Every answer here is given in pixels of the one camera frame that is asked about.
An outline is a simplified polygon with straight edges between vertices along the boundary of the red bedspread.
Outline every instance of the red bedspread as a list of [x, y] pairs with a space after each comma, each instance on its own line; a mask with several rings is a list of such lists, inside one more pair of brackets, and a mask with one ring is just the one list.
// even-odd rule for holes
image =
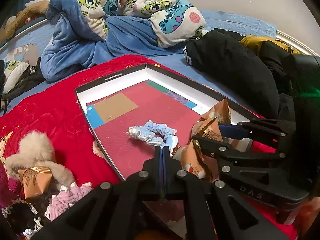
[[[119, 182], [119, 178], [105, 160], [92, 152], [94, 137], [77, 103], [74, 89], [102, 76], [142, 63], [157, 64], [142, 56], [118, 57], [79, 72], [22, 100], [0, 118], [0, 138], [13, 131], [7, 141], [4, 158], [17, 153], [18, 142], [23, 135], [31, 130], [38, 130], [48, 135], [55, 148], [57, 162], [73, 172], [78, 184], [91, 181], [95, 187], [103, 181]], [[274, 212], [270, 208], [258, 203], [254, 206], [291, 239], [295, 239], [297, 234], [293, 226], [276, 224]]]

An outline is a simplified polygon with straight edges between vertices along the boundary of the wall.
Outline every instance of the wall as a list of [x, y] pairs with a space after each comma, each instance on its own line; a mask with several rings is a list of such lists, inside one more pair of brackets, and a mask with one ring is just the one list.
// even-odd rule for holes
[[189, 0], [202, 10], [249, 15], [278, 26], [320, 54], [320, 27], [302, 0]]

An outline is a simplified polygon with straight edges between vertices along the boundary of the metal screw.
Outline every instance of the metal screw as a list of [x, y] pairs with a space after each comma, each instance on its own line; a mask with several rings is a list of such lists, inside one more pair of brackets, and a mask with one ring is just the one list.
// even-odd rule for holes
[[221, 169], [223, 172], [227, 173], [231, 170], [231, 168], [229, 166], [223, 166]]
[[147, 171], [140, 171], [139, 172], [139, 176], [142, 177], [142, 178], [146, 178], [149, 176], [149, 172]]
[[184, 171], [184, 170], [179, 170], [179, 171], [177, 171], [177, 175], [178, 175], [179, 177], [184, 177], [184, 176], [187, 175], [187, 172]]
[[100, 184], [100, 188], [102, 188], [102, 189], [108, 189], [110, 187], [111, 187], [111, 184], [109, 182], [102, 182]]
[[216, 187], [218, 187], [218, 188], [223, 188], [224, 187], [224, 182], [222, 181], [222, 180], [216, 180], [215, 182], [214, 182], [214, 185], [216, 186]]

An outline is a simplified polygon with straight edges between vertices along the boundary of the blue rectangle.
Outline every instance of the blue rectangle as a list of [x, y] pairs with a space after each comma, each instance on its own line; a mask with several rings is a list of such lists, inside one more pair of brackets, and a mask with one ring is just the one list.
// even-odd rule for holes
[[189, 107], [190, 109], [192, 109], [192, 108], [194, 108], [195, 106], [197, 106], [194, 102], [191, 102], [191, 101], [185, 103], [184, 105], [187, 106], [187, 107]]
[[87, 118], [93, 129], [104, 124], [93, 105], [87, 106]]

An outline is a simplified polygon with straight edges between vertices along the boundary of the blue cartoon monster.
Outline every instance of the blue cartoon monster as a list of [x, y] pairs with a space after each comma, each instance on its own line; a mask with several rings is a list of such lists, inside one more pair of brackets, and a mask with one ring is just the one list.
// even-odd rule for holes
[[182, 23], [185, 11], [190, 7], [192, 5], [187, 0], [177, 0], [174, 7], [166, 9], [168, 15], [159, 23], [162, 32], [168, 34], [175, 31]]
[[107, 15], [116, 16], [119, 13], [119, 0], [107, 0], [103, 7], [103, 11]]

